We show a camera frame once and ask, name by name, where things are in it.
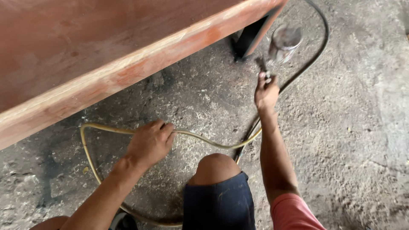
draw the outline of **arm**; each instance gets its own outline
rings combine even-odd
[[[65,222],[61,230],[108,229],[125,197],[141,175],[164,158],[172,147],[174,125],[156,120],[138,128],[126,155],[109,176]]]
[[[266,84],[265,73],[260,72],[254,102],[263,128],[260,163],[265,192],[270,204],[275,198],[285,193],[299,195],[297,178],[281,137],[277,113],[274,111],[279,91],[277,77],[274,77],[271,83]]]

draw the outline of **left hand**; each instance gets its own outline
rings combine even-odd
[[[163,159],[170,151],[176,133],[172,133],[175,126],[162,119],[139,127],[132,137],[126,151],[125,158],[132,164],[146,171]]]

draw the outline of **paint cup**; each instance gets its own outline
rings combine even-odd
[[[276,63],[286,63],[301,43],[301,28],[282,26],[274,30],[268,54]]]

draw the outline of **navy blue shorts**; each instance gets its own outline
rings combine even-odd
[[[186,185],[183,230],[255,230],[248,176],[241,172],[214,185]]]

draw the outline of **pink shirt sleeve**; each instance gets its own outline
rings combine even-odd
[[[277,197],[271,205],[274,230],[325,230],[301,197],[287,193]]]

